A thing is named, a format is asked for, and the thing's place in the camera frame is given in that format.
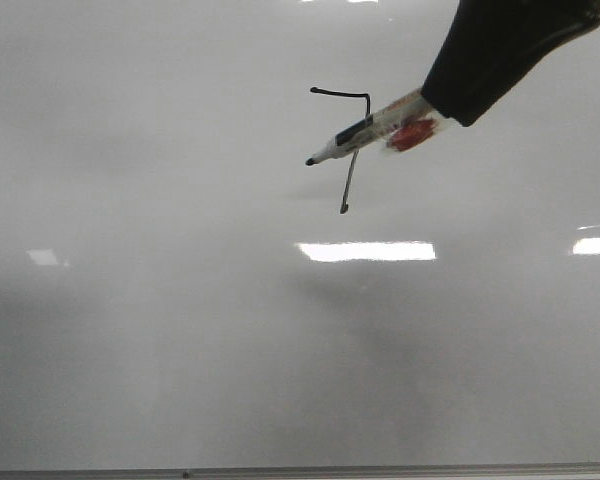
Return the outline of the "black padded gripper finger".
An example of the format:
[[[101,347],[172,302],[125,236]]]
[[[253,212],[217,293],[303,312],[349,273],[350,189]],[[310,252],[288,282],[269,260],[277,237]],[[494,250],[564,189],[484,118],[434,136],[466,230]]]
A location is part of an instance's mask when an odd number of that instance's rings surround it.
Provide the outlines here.
[[[546,55],[599,26],[600,1],[461,1],[421,94],[471,126]]]

